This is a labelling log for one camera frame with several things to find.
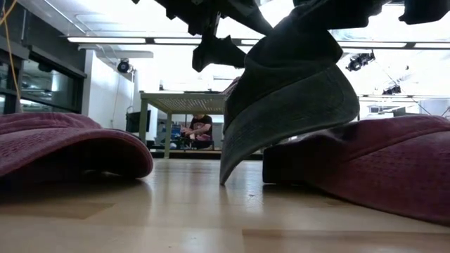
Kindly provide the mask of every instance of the person sitting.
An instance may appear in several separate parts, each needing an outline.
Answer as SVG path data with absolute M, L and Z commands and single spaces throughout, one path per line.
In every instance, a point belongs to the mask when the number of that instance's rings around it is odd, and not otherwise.
M 208 115 L 193 115 L 189 128 L 181 128 L 181 132 L 193 140 L 192 148 L 209 148 L 212 144 L 212 118 Z

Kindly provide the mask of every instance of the wooden floor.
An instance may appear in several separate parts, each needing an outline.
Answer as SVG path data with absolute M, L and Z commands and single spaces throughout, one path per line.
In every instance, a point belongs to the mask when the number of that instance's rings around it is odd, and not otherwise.
M 2 193 L 0 252 L 450 252 L 450 228 L 265 186 L 261 168 L 222 187 L 219 161 L 159 160 L 142 181 Z

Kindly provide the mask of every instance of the table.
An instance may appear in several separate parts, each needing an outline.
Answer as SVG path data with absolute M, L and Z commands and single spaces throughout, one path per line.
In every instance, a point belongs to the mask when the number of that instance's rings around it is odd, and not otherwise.
M 222 115 L 224 114 L 224 99 L 225 95 L 223 94 L 141 92 L 139 138 L 146 143 L 147 110 L 149 104 L 167 113 L 164 157 L 169 158 L 172 115 Z

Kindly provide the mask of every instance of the table leg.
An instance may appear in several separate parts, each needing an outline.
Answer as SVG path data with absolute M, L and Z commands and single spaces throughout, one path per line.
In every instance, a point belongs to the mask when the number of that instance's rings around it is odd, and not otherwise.
M 172 114 L 167 113 L 166 121 L 166 141 L 164 148 L 164 158 L 168 159 L 170 155 L 170 138 L 172 137 Z
M 146 135 L 147 135 L 147 110 L 148 101 L 146 99 L 141 99 L 141 114 L 139 115 L 139 138 L 141 141 L 147 145 Z

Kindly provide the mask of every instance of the glass window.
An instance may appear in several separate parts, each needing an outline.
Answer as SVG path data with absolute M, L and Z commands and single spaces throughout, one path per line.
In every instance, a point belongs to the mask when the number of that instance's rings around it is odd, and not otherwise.
M 21 85 L 24 97 L 40 98 L 62 107 L 75 106 L 75 80 L 48 65 L 26 60 Z
M 20 99 L 23 112 L 70 112 L 68 110 L 55 108 L 50 105 L 43 105 L 26 99 Z
M 9 65 L 0 62 L 0 88 L 6 89 Z
M 0 95 L 0 115 L 5 111 L 5 95 Z

